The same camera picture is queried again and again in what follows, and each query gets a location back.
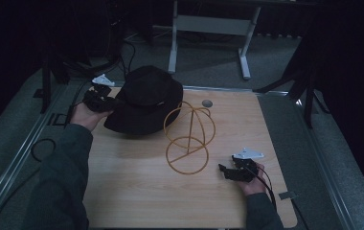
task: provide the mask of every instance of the wooden table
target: wooden table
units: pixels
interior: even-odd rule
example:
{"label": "wooden table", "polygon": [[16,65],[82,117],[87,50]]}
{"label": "wooden table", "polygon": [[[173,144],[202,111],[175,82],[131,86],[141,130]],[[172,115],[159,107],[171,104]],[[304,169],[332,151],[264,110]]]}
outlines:
{"label": "wooden table", "polygon": [[[112,96],[118,88],[113,88]],[[286,192],[284,177],[262,116],[257,96],[249,91],[185,89],[184,101],[201,107],[210,100],[211,118],[216,124],[214,140],[207,145],[209,162],[203,171],[181,174],[167,163],[170,140],[164,131],[142,136],[126,136],[103,127],[100,122],[89,159],[89,183],[84,205],[91,227],[114,228],[242,228],[245,226],[244,196],[234,181],[224,179],[218,164],[234,168],[233,153],[249,148],[265,157],[265,165],[277,199],[284,227],[297,223]],[[182,116],[170,131],[173,137],[189,134],[191,116]],[[209,140],[212,123],[201,118]],[[193,120],[193,129],[200,127]],[[193,136],[201,138],[200,130]],[[170,152],[182,148],[171,145]],[[183,171],[203,166],[206,150],[175,162]]]}

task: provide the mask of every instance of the gray carpet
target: gray carpet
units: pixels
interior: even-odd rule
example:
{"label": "gray carpet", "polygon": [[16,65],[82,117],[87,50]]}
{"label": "gray carpet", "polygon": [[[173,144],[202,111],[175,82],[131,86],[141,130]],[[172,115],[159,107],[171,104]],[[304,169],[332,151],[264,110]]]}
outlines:
{"label": "gray carpet", "polygon": [[[176,73],[174,77],[184,85],[253,89],[265,86],[281,77],[299,39],[256,36],[250,45],[248,60],[251,80],[241,77],[237,59],[240,38],[222,44],[194,44],[180,38]],[[168,69],[171,38],[158,36],[153,46],[138,36],[128,39],[136,48],[131,69],[142,65],[155,65]],[[125,45],[124,58],[131,60],[133,49]],[[107,73],[113,81],[123,81],[122,67]],[[54,99],[51,109],[40,115],[41,100],[34,99],[34,91],[40,87],[40,72],[35,73],[11,99],[11,104],[0,117],[0,177],[18,152],[23,152],[23,167],[9,183],[10,191],[34,172],[39,163],[26,158],[30,144],[28,135],[36,139],[57,137],[62,126],[49,126],[48,121],[57,114],[65,114],[83,80],[74,79],[68,85],[53,84]],[[276,90],[287,91],[290,83]],[[356,166],[341,132],[330,115],[314,108],[314,129],[306,128],[302,120],[302,108],[280,94],[260,95],[262,112],[277,152],[289,191],[310,229],[364,229],[364,179]],[[51,146],[43,143],[36,149],[48,154]],[[0,215],[0,229],[19,229],[36,177],[25,184],[9,200]],[[293,229],[306,229],[298,215],[298,225]]]}

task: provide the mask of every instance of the person's right hand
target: person's right hand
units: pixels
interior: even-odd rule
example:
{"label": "person's right hand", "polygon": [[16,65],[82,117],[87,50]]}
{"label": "person's right hand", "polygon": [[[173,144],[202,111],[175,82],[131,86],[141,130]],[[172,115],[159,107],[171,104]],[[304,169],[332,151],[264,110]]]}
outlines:
{"label": "person's right hand", "polygon": [[[262,177],[264,165],[257,163],[257,167],[261,168],[259,170],[258,177],[264,181],[264,178]],[[239,185],[246,196],[266,192],[265,186],[257,177],[254,177],[254,179],[250,182],[237,181],[236,183]]]}

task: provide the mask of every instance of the black object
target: black object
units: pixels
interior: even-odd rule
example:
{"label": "black object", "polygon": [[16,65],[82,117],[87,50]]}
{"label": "black object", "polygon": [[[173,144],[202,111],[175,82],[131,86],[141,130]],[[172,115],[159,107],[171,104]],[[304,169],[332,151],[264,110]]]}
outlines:
{"label": "black object", "polygon": [[101,84],[92,83],[93,88],[84,93],[83,102],[94,112],[111,111],[125,105],[125,102],[119,99],[108,97],[111,92],[110,87]]}
{"label": "black object", "polygon": [[[122,109],[107,117],[104,126],[113,131],[146,135],[164,128],[166,117],[178,108],[183,99],[182,84],[154,66],[143,66],[125,77],[125,85],[116,99],[125,102]],[[173,112],[166,126],[179,114]]]}
{"label": "black object", "polygon": [[224,178],[234,181],[250,182],[258,175],[257,164],[252,159],[238,159],[232,156],[236,170],[227,169],[225,166],[218,164],[218,168],[224,173]]}

